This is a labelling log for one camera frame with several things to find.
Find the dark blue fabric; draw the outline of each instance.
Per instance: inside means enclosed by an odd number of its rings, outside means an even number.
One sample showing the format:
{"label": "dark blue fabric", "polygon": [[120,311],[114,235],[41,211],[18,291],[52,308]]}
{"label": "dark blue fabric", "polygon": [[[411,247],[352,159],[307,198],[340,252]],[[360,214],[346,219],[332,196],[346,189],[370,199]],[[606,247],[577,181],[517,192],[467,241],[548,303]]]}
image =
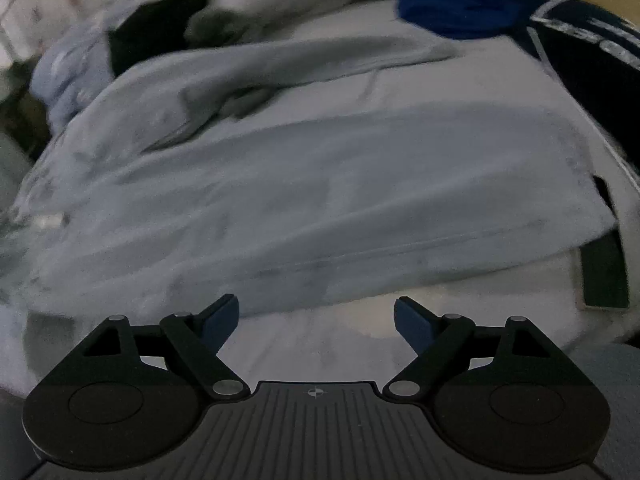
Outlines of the dark blue fabric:
{"label": "dark blue fabric", "polygon": [[513,26],[521,5],[515,0],[400,0],[400,17],[452,40],[498,36]]}

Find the bedding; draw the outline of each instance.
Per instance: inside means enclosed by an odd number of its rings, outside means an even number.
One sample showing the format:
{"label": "bedding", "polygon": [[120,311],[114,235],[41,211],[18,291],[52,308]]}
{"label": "bedding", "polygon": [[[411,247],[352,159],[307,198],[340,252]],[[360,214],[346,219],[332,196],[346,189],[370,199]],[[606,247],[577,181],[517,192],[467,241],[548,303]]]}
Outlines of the bedding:
{"label": "bedding", "polygon": [[[52,136],[84,110],[114,79],[107,31],[117,28],[135,10],[156,0],[117,0],[87,20],[73,25],[42,56],[34,71],[31,92],[47,106]],[[352,0],[209,0],[191,19],[197,30],[219,10],[229,10],[276,27],[300,16],[336,10]]]}
{"label": "bedding", "polygon": [[[395,4],[395,0],[387,0],[349,6],[340,12],[282,30],[278,37],[308,41],[344,36],[368,38],[429,34],[396,20]],[[534,106],[551,110],[553,114],[569,120],[587,142],[590,156],[585,156],[584,160],[589,171],[600,174],[610,185],[620,219],[628,271],[634,275],[640,264],[635,254],[637,251],[632,249],[640,243],[638,220],[634,213],[640,203],[639,195],[593,123],[575,106],[566,91],[549,79],[540,65],[520,51],[513,41],[495,38],[455,42],[454,45],[455,56],[437,62],[354,74],[283,89],[268,106],[240,122],[247,130],[257,130],[259,126],[273,127],[351,116],[354,110],[401,112],[424,103]],[[64,144],[64,140],[65,136],[62,136],[52,143],[50,151]],[[127,153],[135,154],[135,148],[129,147]],[[75,163],[82,164],[83,161],[88,162],[79,156]],[[111,203],[115,202],[105,204],[105,208],[109,208]],[[55,232],[43,232],[42,235],[57,236]],[[267,377],[305,380],[310,378],[308,370],[314,372],[316,380],[357,380],[366,376],[384,382],[411,358],[410,350],[403,346],[404,343],[392,333],[388,324],[392,300],[402,293],[408,293],[437,313],[460,312],[481,324],[500,324],[509,315],[522,314],[565,347],[596,337],[596,334],[603,336],[602,330],[609,330],[604,335],[609,337],[614,327],[621,330],[620,327],[625,326],[628,329],[633,323],[628,317],[622,322],[622,316],[579,309],[582,305],[579,267],[575,251],[565,251],[540,262],[466,280],[396,292],[386,298],[245,317],[239,332],[223,348],[222,355],[250,383]],[[242,290],[234,292],[239,295],[245,309],[244,306],[251,303],[250,298]],[[638,284],[630,282],[632,303],[637,303],[638,292]],[[272,307],[277,309],[284,295],[278,290],[269,293],[276,298]],[[9,365],[0,370],[0,384],[21,395],[27,394],[38,378],[43,377],[102,319],[97,314],[94,317],[91,312],[94,305],[89,310],[73,314],[72,318],[34,312],[28,304],[4,305],[0,308],[1,353],[3,362]],[[195,303],[181,304],[179,310],[195,311],[199,307]],[[116,309],[109,304],[104,311],[113,314]],[[124,312],[130,312],[128,306]],[[132,322],[139,321],[135,316],[130,318]],[[255,351],[247,351],[246,345],[240,345],[247,338],[261,341],[256,343]],[[342,352],[352,352],[356,359],[338,358]]]}
{"label": "bedding", "polygon": [[454,54],[409,28],[140,64],[24,182],[18,219],[60,211],[69,224],[25,232],[23,299],[69,316],[127,298],[158,316],[247,288],[246,313],[290,310],[509,267],[611,229],[571,124],[549,110],[355,105],[276,127],[215,120],[238,89],[372,77]]}

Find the white stripe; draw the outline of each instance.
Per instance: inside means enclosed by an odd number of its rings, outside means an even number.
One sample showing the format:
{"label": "white stripe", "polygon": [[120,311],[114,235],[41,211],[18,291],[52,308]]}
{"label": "white stripe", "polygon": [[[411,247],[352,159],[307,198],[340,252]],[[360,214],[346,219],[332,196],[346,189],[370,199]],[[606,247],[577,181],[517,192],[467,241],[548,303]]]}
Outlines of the white stripe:
{"label": "white stripe", "polygon": [[536,9],[536,11],[531,15],[531,19],[543,18],[544,15],[548,13],[551,9],[568,1],[569,0],[549,0],[548,2],[542,4]]}
{"label": "white stripe", "polygon": [[551,79],[559,82],[560,78],[558,77],[558,73],[556,72],[556,70],[554,70],[554,67],[551,65],[549,58],[546,56],[545,48],[542,46],[542,42],[540,41],[537,30],[533,27],[527,27],[527,32],[531,37],[533,45],[536,47],[538,57],[540,58],[540,61],[542,63],[542,68],[545,69],[545,72],[551,77]]}

